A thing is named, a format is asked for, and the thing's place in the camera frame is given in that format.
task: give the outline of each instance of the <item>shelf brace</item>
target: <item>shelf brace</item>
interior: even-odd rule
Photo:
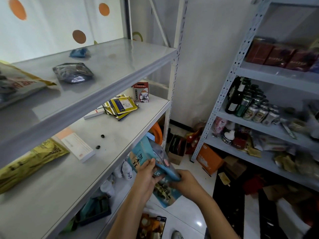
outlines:
[[[158,26],[159,26],[160,32],[161,32],[162,37],[163,37],[163,39],[164,39],[164,43],[165,43],[165,45],[166,45],[167,47],[171,48],[171,45],[170,45],[170,43],[169,43],[169,41],[168,41],[168,38],[167,38],[167,35],[166,35],[166,33],[165,33],[164,29],[163,29],[162,23],[161,23],[161,21],[160,21],[160,19],[159,19],[159,16],[158,16],[158,13],[157,13],[157,9],[156,9],[155,3],[154,3],[153,0],[150,0],[150,3],[151,3],[151,6],[152,6],[152,9],[153,9],[153,13],[154,13],[154,15],[155,15],[155,19],[156,19],[157,24],[158,24]]]

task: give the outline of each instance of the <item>black baseboard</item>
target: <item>black baseboard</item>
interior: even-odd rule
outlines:
[[[186,125],[181,124],[180,122],[174,121],[172,119],[169,120],[169,123],[174,125],[174,126],[178,126],[179,128],[184,129],[186,131],[194,132],[193,128],[191,128],[190,126],[186,126]]]

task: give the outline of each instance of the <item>person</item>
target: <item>person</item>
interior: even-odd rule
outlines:
[[[146,161],[138,170],[132,189],[118,211],[117,218],[106,239],[135,239],[143,208],[150,199],[155,184],[165,175],[153,177],[155,159]],[[170,187],[193,201],[200,209],[209,233],[216,239],[239,239],[214,199],[202,188],[188,170],[177,172],[180,182],[172,182]],[[182,233],[174,232],[173,239],[182,239]]]

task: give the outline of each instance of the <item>white shelf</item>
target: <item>white shelf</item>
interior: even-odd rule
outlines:
[[[88,47],[86,61],[62,52],[14,64],[57,86],[43,89],[0,110],[0,167],[72,124],[105,101],[176,57],[173,48],[118,39]],[[66,62],[83,62],[95,74],[80,84],[59,82],[52,71]]]
[[[319,74],[243,62],[236,75],[319,94]]]
[[[304,185],[310,189],[314,189],[316,191],[319,191],[319,181],[302,176],[297,173],[290,173],[288,171],[285,171],[283,169],[280,169],[277,167],[275,162],[272,160],[273,153],[269,151],[263,151],[262,152],[262,158],[257,158],[250,156],[249,154],[239,151],[233,146],[226,145],[220,138],[213,137],[212,133],[210,132],[207,136],[207,138],[204,141],[206,144],[211,145],[215,148],[218,148],[220,150],[223,150],[229,154],[232,154],[233,156],[239,157],[245,161],[248,161],[254,165],[257,165],[261,168],[264,168],[266,170],[269,170],[275,174],[278,174],[282,177],[285,177],[289,180],[292,180],[294,182],[297,182],[301,185]]]
[[[272,0],[273,3],[298,6],[319,6],[319,0]]]
[[[240,125],[252,128],[254,130],[269,134],[271,136],[280,138],[282,140],[288,141],[293,144],[300,145],[302,147],[308,148],[312,151],[319,152],[319,143],[316,141],[313,141],[310,137],[303,135],[301,133],[295,132],[297,139],[293,139],[291,136],[288,135],[286,130],[282,127],[281,124],[279,125],[270,125],[270,126],[265,126],[261,123],[256,123],[253,121],[246,121],[245,119],[241,117],[237,117],[233,114],[228,114],[225,112],[225,105],[226,103],[221,106],[219,112],[217,112],[218,117],[222,117],[224,119],[227,119],[229,121],[238,123]]]
[[[72,124],[90,147],[101,148],[85,163],[73,154],[56,159],[0,195],[0,235],[54,238],[170,106],[152,95],[149,101],[122,121],[100,115]]]
[[[98,221],[90,223],[83,227],[78,227],[74,232],[59,235],[57,239],[86,239],[86,238],[99,238],[101,234],[107,233],[106,227],[111,223],[114,215],[117,213],[127,194],[130,192],[135,180],[135,175],[130,181],[126,181],[124,178],[117,178],[114,186],[116,196],[111,199],[111,212],[112,214],[102,218]]]

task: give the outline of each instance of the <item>orange circle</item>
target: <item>orange circle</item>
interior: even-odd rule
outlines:
[[[84,44],[86,41],[86,36],[81,30],[74,30],[72,36],[73,39],[79,44]]]
[[[103,16],[108,16],[110,14],[110,8],[105,3],[99,4],[99,11]]]
[[[18,19],[26,20],[26,10],[19,0],[9,0],[9,7]]]

